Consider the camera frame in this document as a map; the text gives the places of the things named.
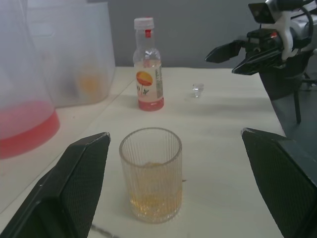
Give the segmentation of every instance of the plastic container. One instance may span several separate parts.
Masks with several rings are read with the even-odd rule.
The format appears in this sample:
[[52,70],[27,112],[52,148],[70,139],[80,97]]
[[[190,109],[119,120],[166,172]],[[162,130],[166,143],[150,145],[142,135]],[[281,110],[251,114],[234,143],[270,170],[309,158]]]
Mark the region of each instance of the plastic container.
[[133,56],[136,69],[139,108],[157,111],[164,106],[161,60],[154,46],[154,21],[152,17],[136,18],[137,49]]
[[113,80],[107,2],[81,2],[29,2],[28,25],[57,107],[101,101]]
[[0,159],[36,148],[59,128],[23,7],[0,1]]

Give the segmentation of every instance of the bottle label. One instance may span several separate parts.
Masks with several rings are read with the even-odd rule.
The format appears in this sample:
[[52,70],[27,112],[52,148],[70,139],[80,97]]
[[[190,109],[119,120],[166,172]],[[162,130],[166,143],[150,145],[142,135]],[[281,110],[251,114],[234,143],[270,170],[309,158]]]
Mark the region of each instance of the bottle label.
[[137,91],[139,101],[152,103],[163,98],[161,65],[149,68],[137,68]]

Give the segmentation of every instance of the ribbed drinking glass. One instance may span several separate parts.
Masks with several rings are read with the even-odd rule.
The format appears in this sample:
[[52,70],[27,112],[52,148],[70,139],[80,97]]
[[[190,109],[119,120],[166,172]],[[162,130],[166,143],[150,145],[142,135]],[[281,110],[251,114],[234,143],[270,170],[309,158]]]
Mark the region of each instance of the ribbed drinking glass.
[[137,130],[120,144],[132,212],[141,220],[165,222],[182,201],[182,143],[163,128]]

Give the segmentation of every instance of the white bottle cap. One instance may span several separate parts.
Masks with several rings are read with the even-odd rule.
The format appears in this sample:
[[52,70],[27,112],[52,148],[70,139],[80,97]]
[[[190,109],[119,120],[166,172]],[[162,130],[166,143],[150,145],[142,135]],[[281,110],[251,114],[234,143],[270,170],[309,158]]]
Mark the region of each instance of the white bottle cap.
[[134,19],[134,29],[136,30],[154,29],[153,17],[142,17],[142,18]]

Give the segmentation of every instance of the translucent plastic container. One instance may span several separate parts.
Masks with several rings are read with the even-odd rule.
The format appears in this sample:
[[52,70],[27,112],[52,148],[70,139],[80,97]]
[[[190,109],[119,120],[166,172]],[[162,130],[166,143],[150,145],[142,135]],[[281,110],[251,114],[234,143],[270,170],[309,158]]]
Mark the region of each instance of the translucent plastic container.
[[115,70],[107,2],[32,0],[28,25],[57,107],[104,99]]
[[59,128],[23,7],[0,1],[0,159],[36,148]]

